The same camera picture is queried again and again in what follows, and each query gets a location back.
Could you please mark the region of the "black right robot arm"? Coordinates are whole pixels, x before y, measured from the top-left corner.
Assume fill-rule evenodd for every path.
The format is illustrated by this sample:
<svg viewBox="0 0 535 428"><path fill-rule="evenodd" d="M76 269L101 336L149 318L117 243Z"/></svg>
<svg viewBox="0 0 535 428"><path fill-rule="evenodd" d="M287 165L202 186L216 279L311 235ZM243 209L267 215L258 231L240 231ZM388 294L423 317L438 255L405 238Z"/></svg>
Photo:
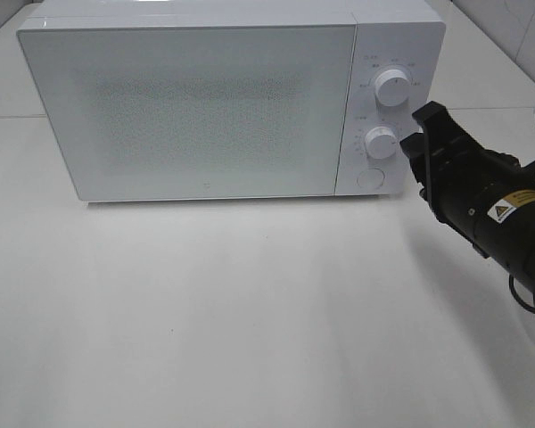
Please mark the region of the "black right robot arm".
<svg viewBox="0 0 535 428"><path fill-rule="evenodd" d="M494 259L532 295L519 305L535 315L535 160L484 148L428 102L413 112L419 132L400 147L434 217Z"/></svg>

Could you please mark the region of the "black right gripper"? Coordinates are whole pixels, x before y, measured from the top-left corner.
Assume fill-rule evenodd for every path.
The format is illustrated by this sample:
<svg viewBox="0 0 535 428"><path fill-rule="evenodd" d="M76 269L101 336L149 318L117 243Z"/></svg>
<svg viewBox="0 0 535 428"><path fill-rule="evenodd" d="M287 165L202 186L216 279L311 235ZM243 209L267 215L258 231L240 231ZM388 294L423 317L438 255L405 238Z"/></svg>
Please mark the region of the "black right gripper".
<svg viewBox="0 0 535 428"><path fill-rule="evenodd" d="M400 147L434 216L484 258L535 257L535 161L523 167L481 147L440 103L428 102L412 118L422 131Z"/></svg>

